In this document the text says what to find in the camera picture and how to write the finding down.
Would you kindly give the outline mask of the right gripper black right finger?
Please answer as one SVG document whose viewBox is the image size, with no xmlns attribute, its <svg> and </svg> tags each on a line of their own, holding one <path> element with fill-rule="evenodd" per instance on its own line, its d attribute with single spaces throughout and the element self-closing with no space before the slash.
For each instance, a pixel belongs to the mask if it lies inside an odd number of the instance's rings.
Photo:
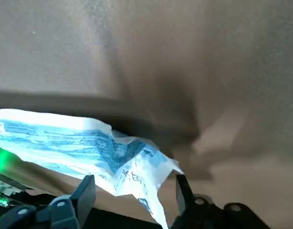
<svg viewBox="0 0 293 229">
<path fill-rule="evenodd" d="M 248 206 L 228 203 L 216 206 L 205 196 L 193 194 L 185 175 L 176 176 L 176 199 L 180 215 L 172 229 L 268 229 Z"/>
</svg>

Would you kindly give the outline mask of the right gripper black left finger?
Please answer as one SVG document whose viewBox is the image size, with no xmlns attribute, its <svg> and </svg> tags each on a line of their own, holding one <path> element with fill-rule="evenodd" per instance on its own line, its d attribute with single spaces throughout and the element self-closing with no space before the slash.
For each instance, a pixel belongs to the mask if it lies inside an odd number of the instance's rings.
<svg viewBox="0 0 293 229">
<path fill-rule="evenodd" d="M 96 199 L 94 175 L 86 175 L 71 195 L 55 198 L 43 210 L 20 205 L 0 217 L 0 229 L 81 229 Z"/>
</svg>

